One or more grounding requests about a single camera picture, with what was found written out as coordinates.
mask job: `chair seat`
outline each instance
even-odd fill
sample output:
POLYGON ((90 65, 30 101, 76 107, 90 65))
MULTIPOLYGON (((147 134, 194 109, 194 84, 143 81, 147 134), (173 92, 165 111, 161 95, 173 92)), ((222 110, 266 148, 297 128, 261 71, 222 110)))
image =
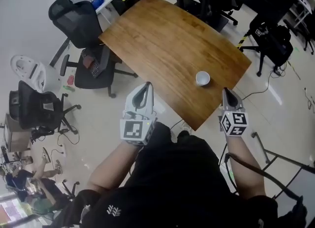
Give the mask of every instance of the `chair seat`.
POLYGON ((83 65, 83 57, 80 56, 75 73, 74 85, 82 89, 100 89, 111 86, 114 80, 114 70, 116 64, 116 62, 111 60, 111 55, 109 56, 106 69, 97 78, 94 78, 91 72, 85 68, 83 65))

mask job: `wooden tabletop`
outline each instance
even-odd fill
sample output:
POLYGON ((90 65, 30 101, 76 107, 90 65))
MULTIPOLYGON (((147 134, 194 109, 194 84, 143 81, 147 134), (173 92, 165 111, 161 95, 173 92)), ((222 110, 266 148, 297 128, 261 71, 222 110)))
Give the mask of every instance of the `wooden tabletop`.
POLYGON ((250 60, 221 34, 164 0, 141 0, 99 37, 197 130, 232 89, 250 60), (211 76, 196 86, 199 71, 211 76))

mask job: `paper cup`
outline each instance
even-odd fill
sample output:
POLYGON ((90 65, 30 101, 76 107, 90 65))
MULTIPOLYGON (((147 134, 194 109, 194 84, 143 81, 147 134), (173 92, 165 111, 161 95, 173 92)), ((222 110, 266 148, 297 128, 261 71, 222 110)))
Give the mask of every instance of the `paper cup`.
POLYGON ((196 75, 196 84, 198 86, 207 85, 210 82, 210 75, 205 71, 200 71, 196 75))

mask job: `tile floor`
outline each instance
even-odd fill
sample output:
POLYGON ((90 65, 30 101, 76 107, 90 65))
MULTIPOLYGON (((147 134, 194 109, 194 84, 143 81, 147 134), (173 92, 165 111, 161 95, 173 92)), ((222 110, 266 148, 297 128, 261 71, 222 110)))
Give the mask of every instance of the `tile floor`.
MULTIPOLYGON (((240 11, 235 11, 233 17, 239 21, 238 26, 227 24, 221 32, 233 44, 237 44, 246 33, 249 22, 254 18, 255 13, 243 6, 240 11)), ((264 158, 259 149, 256 139, 251 138, 252 131, 257 131, 266 149, 280 153, 305 164, 310 164, 315 157, 315 117, 311 110, 307 108, 307 99, 304 96, 304 87, 307 87, 308 96, 315 97, 315 59, 309 51, 304 52, 303 42, 291 36, 293 53, 290 57, 291 64, 301 77, 298 79, 292 68, 288 65, 285 70, 285 77, 270 78, 269 90, 263 94, 255 94, 245 99, 244 105, 249 114, 250 127, 247 129, 244 140, 258 159, 261 166, 265 166, 264 158)), ((252 45, 247 39, 244 45, 252 45)), ((65 54, 70 54, 71 61, 78 61, 81 50, 70 46, 65 54)), ((245 75, 234 88, 242 98, 252 92, 263 91, 267 86, 269 72, 272 63, 266 59, 263 65, 261 77, 256 76, 259 65, 259 55, 255 52, 244 52, 252 61, 251 66, 245 75)), ((61 61, 57 63, 56 69, 60 68, 61 61)), ((131 71, 126 65, 117 65, 118 68, 131 71)), ((72 70, 68 69, 64 83, 72 70)), ((78 190, 84 188, 87 179, 93 169, 120 143, 119 120, 125 105, 125 99, 136 86, 143 83, 141 78, 133 78, 116 74, 113 82, 113 91, 116 92, 115 99, 109 98, 107 89, 82 90, 75 88, 75 92, 69 92, 66 99, 67 104, 80 104, 81 110, 75 110, 67 115, 69 122, 80 132, 80 142, 72 145, 63 136, 48 136, 43 142, 36 142, 31 149, 35 164, 40 157, 41 147, 45 146, 49 153, 53 149, 65 151, 61 155, 56 151, 52 152, 53 160, 59 159, 63 165, 63 175, 57 176, 61 181, 66 178, 68 185, 79 181, 78 190)), ((155 110, 158 120, 168 126, 180 120, 180 117, 155 94, 155 110)), ((219 132, 218 118, 219 110, 216 110, 208 120, 194 133, 204 138, 215 153, 220 156, 225 145, 225 138, 219 132)), ((179 127, 174 128, 175 134, 179 132, 179 127)), ((72 142, 78 140, 77 135, 68 134, 72 142)), ((286 184, 296 173, 297 167, 286 162, 278 161, 267 169, 269 173, 286 184)), ((267 195, 273 196, 280 189, 266 179, 267 195)))

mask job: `green object on floor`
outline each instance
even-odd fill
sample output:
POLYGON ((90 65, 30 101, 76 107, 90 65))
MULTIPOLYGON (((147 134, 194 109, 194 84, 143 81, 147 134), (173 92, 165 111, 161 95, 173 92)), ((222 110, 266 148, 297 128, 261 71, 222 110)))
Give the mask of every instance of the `green object on floor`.
POLYGON ((66 90, 68 90, 68 91, 72 91, 72 92, 75 91, 75 89, 74 89, 73 87, 70 87, 70 86, 68 86, 68 85, 64 85, 63 87, 64 87, 66 90))

